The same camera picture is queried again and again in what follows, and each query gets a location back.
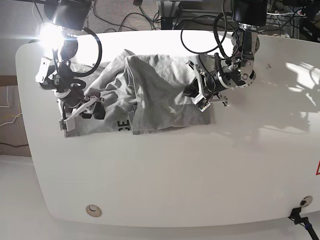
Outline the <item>grey T-shirt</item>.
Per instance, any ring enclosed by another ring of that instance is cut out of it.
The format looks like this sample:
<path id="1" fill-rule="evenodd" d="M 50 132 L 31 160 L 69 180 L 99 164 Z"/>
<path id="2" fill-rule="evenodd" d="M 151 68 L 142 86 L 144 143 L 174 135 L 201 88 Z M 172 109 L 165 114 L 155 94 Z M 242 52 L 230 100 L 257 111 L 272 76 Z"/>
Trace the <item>grey T-shirt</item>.
<path id="1" fill-rule="evenodd" d="M 75 129 L 65 132 L 65 137 L 118 131 L 140 135 L 210 124 L 209 112 L 201 112 L 183 94 L 195 77 L 189 61 L 198 60 L 195 56 L 135 55 L 124 50 L 102 63 L 83 80 L 86 95 L 98 94 L 104 99 L 105 117 L 78 116 Z"/>

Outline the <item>round beige table grommet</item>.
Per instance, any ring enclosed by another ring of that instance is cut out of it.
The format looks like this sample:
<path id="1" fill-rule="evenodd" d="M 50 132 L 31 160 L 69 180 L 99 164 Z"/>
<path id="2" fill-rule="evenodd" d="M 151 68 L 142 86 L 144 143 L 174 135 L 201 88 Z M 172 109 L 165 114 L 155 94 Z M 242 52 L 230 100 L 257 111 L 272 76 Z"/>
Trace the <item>round beige table grommet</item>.
<path id="1" fill-rule="evenodd" d="M 102 210 L 94 204 L 87 205 L 85 211 L 89 216 L 93 218 L 99 218 L 102 215 Z"/>

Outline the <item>red warning triangle sticker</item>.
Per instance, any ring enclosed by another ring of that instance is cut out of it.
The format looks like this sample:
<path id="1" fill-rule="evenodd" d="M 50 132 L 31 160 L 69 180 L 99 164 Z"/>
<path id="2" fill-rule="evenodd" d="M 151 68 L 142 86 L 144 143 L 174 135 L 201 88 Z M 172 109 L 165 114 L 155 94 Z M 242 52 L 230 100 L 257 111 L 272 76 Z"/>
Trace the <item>red warning triangle sticker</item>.
<path id="1" fill-rule="evenodd" d="M 316 170 L 316 176 L 317 175 L 320 175 L 320 161 L 318 163 L 317 170 Z"/>

